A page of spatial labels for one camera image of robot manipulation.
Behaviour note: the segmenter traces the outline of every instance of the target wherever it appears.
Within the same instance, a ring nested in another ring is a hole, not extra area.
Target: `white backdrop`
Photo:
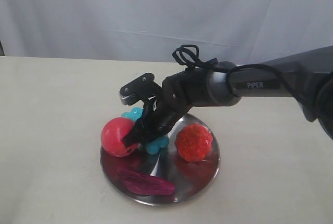
[[[6,55],[254,63],[333,45],[333,0],[0,0]]]

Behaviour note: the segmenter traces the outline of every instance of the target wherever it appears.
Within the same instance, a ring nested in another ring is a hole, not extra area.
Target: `black cable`
[[[188,48],[195,48],[196,53],[192,52]],[[193,60],[193,62],[186,59],[184,57],[183,53],[186,53],[187,55],[189,55],[191,57],[191,59]],[[276,76],[276,78],[281,82],[281,84],[290,93],[290,95],[295,98],[296,101],[300,102],[303,106],[307,107],[309,110],[315,112],[318,115],[318,117],[325,118],[325,119],[331,121],[331,119],[329,119],[327,116],[321,114],[318,110],[316,110],[312,106],[311,103],[309,103],[301,95],[296,93],[296,91],[283,78],[281,71],[279,71],[278,69],[276,69],[274,67],[270,67],[269,65],[265,65],[265,64],[245,64],[245,65],[241,65],[241,66],[234,67],[231,69],[214,67],[211,64],[204,63],[199,59],[199,48],[196,45],[182,45],[181,47],[177,48],[172,53],[172,56],[178,62],[178,64],[187,65],[189,68],[200,67],[200,68],[209,69],[209,70],[212,70],[215,72],[226,73],[226,81],[228,81],[228,79],[230,78],[230,75],[232,73],[237,72],[237,71],[242,71],[242,70],[246,70],[246,69],[261,69],[261,70],[269,71]]]

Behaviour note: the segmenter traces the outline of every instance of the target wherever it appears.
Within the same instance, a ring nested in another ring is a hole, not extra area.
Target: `blue toy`
[[[137,121],[141,115],[143,110],[139,107],[134,107],[130,112],[124,112],[121,114],[122,117],[129,118],[133,121]],[[169,145],[169,138],[167,136],[160,137],[155,141],[146,144],[145,148],[148,154],[156,155],[161,148],[166,148]]]

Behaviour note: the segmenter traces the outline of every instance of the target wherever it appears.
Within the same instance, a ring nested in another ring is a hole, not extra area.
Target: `red ball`
[[[184,127],[175,140],[180,157],[188,162],[203,160],[212,149],[213,136],[203,126],[193,124]]]
[[[100,138],[102,147],[108,154],[123,157],[136,150],[138,143],[126,148],[121,141],[130,132],[134,124],[134,121],[129,118],[116,117],[104,126]]]

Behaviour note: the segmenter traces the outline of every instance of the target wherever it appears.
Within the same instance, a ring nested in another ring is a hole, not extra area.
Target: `purple dried fruit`
[[[156,176],[144,175],[131,167],[118,168],[118,176],[125,187],[139,195],[170,195],[175,185]]]

